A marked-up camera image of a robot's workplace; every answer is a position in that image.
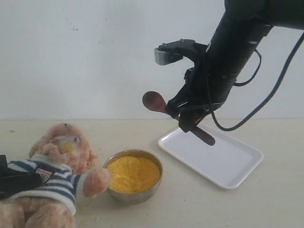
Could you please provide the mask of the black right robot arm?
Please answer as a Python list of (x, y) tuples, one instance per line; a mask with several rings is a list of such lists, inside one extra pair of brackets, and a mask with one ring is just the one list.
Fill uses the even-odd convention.
[(185, 85), (167, 104), (179, 127), (190, 131), (226, 101), (237, 76), (260, 41), (275, 27), (304, 28), (301, 0), (227, 0), (225, 13), (208, 45), (192, 40), (164, 45), (169, 63), (178, 56), (194, 62)]

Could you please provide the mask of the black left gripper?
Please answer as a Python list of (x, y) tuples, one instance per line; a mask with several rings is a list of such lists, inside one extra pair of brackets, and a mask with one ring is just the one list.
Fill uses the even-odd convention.
[(42, 185), (39, 174), (25, 172), (7, 173), (7, 157), (0, 155), (0, 198), (7, 199), (22, 191), (32, 190)]

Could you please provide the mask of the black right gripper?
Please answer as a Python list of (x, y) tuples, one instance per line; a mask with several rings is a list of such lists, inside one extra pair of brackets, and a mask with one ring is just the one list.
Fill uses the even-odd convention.
[(185, 132), (194, 129), (202, 119), (210, 115), (208, 77), (210, 68), (195, 66), (187, 69), (181, 96), (167, 102), (166, 113), (175, 118), (179, 115), (179, 127)]

